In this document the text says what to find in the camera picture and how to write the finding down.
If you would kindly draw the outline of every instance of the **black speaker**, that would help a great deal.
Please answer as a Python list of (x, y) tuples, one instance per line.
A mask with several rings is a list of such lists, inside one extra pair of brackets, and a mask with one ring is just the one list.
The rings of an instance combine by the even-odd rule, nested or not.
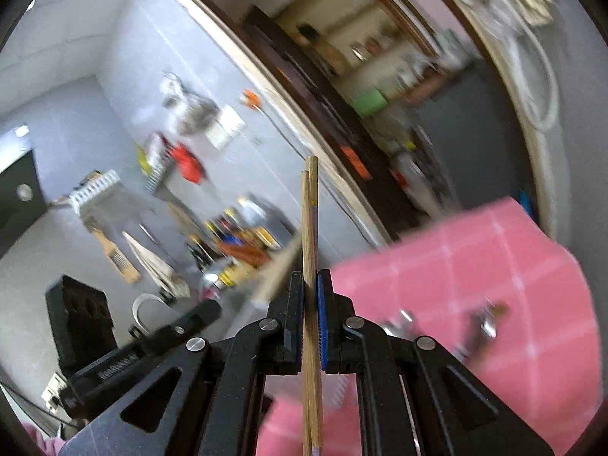
[(46, 209), (27, 128), (10, 130), (0, 136), (0, 257)]
[(71, 377), (117, 347), (105, 293), (69, 276), (46, 292), (46, 306), (59, 355), (59, 368)]

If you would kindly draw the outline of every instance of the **pink grid mat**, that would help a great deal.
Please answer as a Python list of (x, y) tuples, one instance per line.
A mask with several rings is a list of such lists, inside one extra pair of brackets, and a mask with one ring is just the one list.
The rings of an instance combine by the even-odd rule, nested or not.
[[(589, 289), (574, 257), (513, 199), (343, 263), (332, 278), (336, 293), (351, 297), (358, 315), (381, 323), (400, 308), (411, 310), (420, 328), (448, 350), (463, 337), (469, 310), (486, 297), (507, 302), (510, 313), (475, 375), (556, 456), (592, 419), (600, 402), (601, 359)], [(358, 417), (348, 405), (342, 413), (325, 413), (325, 453), (361, 453)], [(258, 455), (301, 452), (300, 411), (287, 401), (275, 403)]]

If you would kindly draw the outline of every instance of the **shelf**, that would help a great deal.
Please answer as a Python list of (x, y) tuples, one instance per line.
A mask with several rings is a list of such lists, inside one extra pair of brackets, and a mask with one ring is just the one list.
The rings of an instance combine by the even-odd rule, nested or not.
[(378, 8), (382, 8), (382, 6), (380, 5), (379, 2), (370, 3), (369, 5), (361, 7), (355, 13), (350, 14), (350, 15), (340, 19), (335, 24), (327, 27), (327, 29), (324, 29), (323, 32), (321, 33), (321, 36), (326, 41), (328, 41), (332, 34), (335, 34), (336, 32), (341, 31), (345, 27), (348, 27), (349, 25), (351, 25), (353, 22), (356, 22), (357, 20), (359, 20), (361, 17), (366, 16), (368, 13), (370, 13), (373, 10), (376, 10)]
[(393, 44), (391, 44), (388, 48), (386, 48), (385, 50), (380, 51), (380, 53), (378, 54), (374, 54), (373, 56), (371, 56), (368, 60), (361, 62), (361, 65), (355, 66), (355, 68), (352, 68), (349, 72), (345, 73), (344, 75), (342, 75), (341, 77), (335, 78), (332, 80), (332, 84), (338, 85), (339, 83), (344, 83), (346, 80), (348, 80), (349, 78), (354, 77), (356, 74), (358, 74), (361, 70), (363, 70), (364, 68), (367, 68), (371, 63), (377, 61), (379, 58), (381, 58), (382, 56), (386, 55), (387, 53), (389, 53), (390, 51), (394, 50), (395, 48), (399, 47), (400, 45), (402, 45), (403, 43), (406, 43), (407, 41), (405, 39), (398, 39), (397, 41), (393, 42)]
[[(468, 68), (467, 65), (462, 70), (435, 70), (429, 68), (427, 72), (425, 72), (426, 76), (419, 83), (410, 87), (409, 89), (401, 92), (396, 97), (392, 98), (388, 104), (391, 105), (397, 101), (401, 101), (410, 106), (420, 106), (426, 100), (433, 97), (437, 92), (439, 92), (443, 87), (448, 85), (451, 81), (453, 81), (456, 77), (458, 77), (464, 70)], [(373, 118), (378, 113), (374, 113), (370, 118)]]

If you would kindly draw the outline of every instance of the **orange object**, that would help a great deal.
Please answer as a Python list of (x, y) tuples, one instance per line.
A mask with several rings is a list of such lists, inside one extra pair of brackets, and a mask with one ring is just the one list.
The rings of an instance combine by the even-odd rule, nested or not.
[(255, 268), (258, 268), (259, 266), (270, 261), (270, 257), (266, 252), (250, 244), (230, 245), (221, 242), (218, 243), (218, 247), (226, 255), (229, 255), (230, 257), (234, 257), (239, 261), (250, 264)]
[(359, 176), (363, 178), (365, 181), (371, 180), (372, 174), (369, 172), (367, 167), (361, 161), (361, 158), (357, 155), (353, 148), (348, 146), (340, 146), (342, 152), (346, 154), (346, 157), (352, 164), (353, 168), (359, 173)]
[(180, 142), (169, 150), (169, 154), (175, 159), (179, 172), (186, 180), (193, 184), (200, 183), (204, 178), (203, 166), (185, 145)]
[(262, 101), (260, 97), (253, 91), (245, 89), (242, 92), (242, 101), (251, 109), (260, 109)]
[(391, 169), (391, 170), (390, 170), (390, 173), (391, 173), (391, 175), (393, 176), (393, 178), (394, 178), (395, 180), (397, 180), (397, 183), (399, 184), (399, 187), (400, 187), (402, 190), (407, 189), (408, 182), (407, 182), (407, 180), (405, 179), (405, 177), (404, 177), (404, 176), (401, 174), (401, 172), (396, 171), (396, 170), (394, 170), (394, 169)]

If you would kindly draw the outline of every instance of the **metal screw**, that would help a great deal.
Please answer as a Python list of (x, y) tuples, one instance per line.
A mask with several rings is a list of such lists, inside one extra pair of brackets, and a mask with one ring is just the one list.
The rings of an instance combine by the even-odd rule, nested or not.
[(190, 352), (199, 352), (205, 347), (206, 341), (201, 337), (191, 337), (186, 343), (186, 348)]
[(361, 329), (365, 323), (366, 321), (362, 317), (356, 315), (349, 317), (345, 321), (346, 327), (349, 329)]
[(274, 331), (277, 327), (279, 327), (279, 323), (273, 318), (263, 318), (260, 321), (262, 331)]
[(426, 350), (427, 352), (433, 350), (436, 345), (435, 340), (428, 336), (423, 336), (422, 338), (419, 338), (419, 340), (416, 341), (416, 344), (421, 350)]
[(34, 196), (32, 187), (26, 184), (20, 184), (17, 186), (17, 198), (23, 202), (29, 202)]

